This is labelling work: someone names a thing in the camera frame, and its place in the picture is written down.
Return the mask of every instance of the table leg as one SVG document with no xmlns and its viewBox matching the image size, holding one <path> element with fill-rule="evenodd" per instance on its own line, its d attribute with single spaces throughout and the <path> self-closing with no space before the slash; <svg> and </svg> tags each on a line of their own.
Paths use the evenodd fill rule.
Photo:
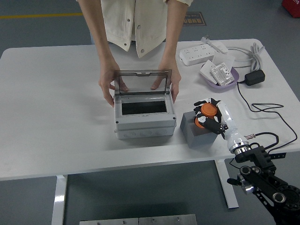
<svg viewBox="0 0 300 225">
<path fill-rule="evenodd" d="M 63 225 L 68 175 L 57 176 L 51 225 Z"/>
<path fill-rule="evenodd" d="M 217 171 L 219 173 L 220 181 L 222 184 L 222 188 L 224 191 L 224 195 L 227 201 L 227 206 L 229 209 L 238 208 L 238 201 L 236 200 L 235 193 L 232 185 L 227 183 L 227 179 L 229 178 L 229 174 L 225 165 L 225 160 L 215 160 Z"/>
</svg>

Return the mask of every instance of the black power adapter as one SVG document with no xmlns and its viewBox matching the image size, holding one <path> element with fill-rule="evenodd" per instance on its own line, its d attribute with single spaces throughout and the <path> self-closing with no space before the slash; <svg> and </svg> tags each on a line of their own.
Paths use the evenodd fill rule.
<svg viewBox="0 0 300 225">
<path fill-rule="evenodd" d="M 259 69 L 257 71 L 253 71 L 249 74 L 245 75 L 245 80 L 240 82 L 240 83 L 245 83 L 248 86 L 263 82 L 265 79 L 266 75 L 264 74 L 264 72 Z"/>
</svg>

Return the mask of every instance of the hand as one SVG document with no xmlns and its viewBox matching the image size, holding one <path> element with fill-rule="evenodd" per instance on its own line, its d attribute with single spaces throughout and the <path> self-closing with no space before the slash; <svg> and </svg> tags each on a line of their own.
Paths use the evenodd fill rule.
<svg viewBox="0 0 300 225">
<path fill-rule="evenodd" d="M 162 58 L 158 69 L 171 69 L 172 70 L 172 76 L 171 76 L 171 95 L 173 102 L 175 102 L 176 97 L 179 93 L 179 82 L 181 80 L 181 75 L 177 67 L 177 62 L 175 58 Z M 155 90 L 159 87 L 160 83 L 162 82 L 161 78 L 157 78 L 153 85 L 151 86 L 152 90 Z"/>
<path fill-rule="evenodd" d="M 111 82 L 115 79 L 114 71 L 116 70 L 120 70 L 120 67 L 113 57 L 100 63 L 100 79 L 98 84 L 102 89 L 104 98 L 112 107 L 114 107 L 114 101 L 109 93 L 109 89 L 115 90 Z M 120 89 L 122 91 L 128 91 L 128 88 L 122 80 L 120 80 Z"/>
</svg>

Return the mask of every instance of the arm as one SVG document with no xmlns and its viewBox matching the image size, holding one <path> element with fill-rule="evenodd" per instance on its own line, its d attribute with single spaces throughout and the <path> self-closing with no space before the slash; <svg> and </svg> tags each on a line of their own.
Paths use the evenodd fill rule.
<svg viewBox="0 0 300 225">
<path fill-rule="evenodd" d="M 173 102 L 179 93 L 181 76 L 176 63 L 176 47 L 181 32 L 182 24 L 188 9 L 188 5 L 177 0 L 168 0 L 167 30 L 165 50 L 158 69 L 172 69 L 171 94 Z M 156 80 L 152 89 L 158 88 L 161 81 Z"/>
<path fill-rule="evenodd" d="M 106 101 L 114 107 L 113 97 L 109 93 L 109 89 L 114 90 L 111 82 L 114 80 L 114 71 L 120 67 L 116 63 L 111 50 L 108 46 L 102 7 L 100 0 L 78 0 L 82 10 L 84 19 L 90 29 L 95 40 L 99 60 L 100 60 L 100 79 L 99 86 L 102 89 Z"/>
</svg>

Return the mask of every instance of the purple bowl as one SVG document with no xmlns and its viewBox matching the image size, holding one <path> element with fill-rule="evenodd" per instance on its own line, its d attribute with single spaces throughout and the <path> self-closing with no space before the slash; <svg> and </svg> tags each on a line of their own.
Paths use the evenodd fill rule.
<svg viewBox="0 0 300 225">
<path fill-rule="evenodd" d="M 233 81 L 232 83 L 228 84 L 228 85 L 225 85 L 225 86 L 215 85 L 214 83 L 210 82 L 210 81 L 209 81 L 208 79 L 206 79 L 205 77 L 203 77 L 203 78 L 205 79 L 206 83 L 208 83 L 209 86 L 211 86 L 211 87 L 213 87 L 213 88 L 217 88 L 217 89 L 228 88 L 228 87 L 231 87 L 231 86 L 235 85 L 236 82 L 237 82 L 237 81 L 239 80 L 239 78 L 240 78 L 240 75 L 239 75 L 239 73 L 235 70 L 235 68 L 232 67 L 232 69 L 231 69 L 230 72 L 231 72 L 231 74 L 232 74 L 233 77 L 234 77 L 234 81 Z"/>
</svg>

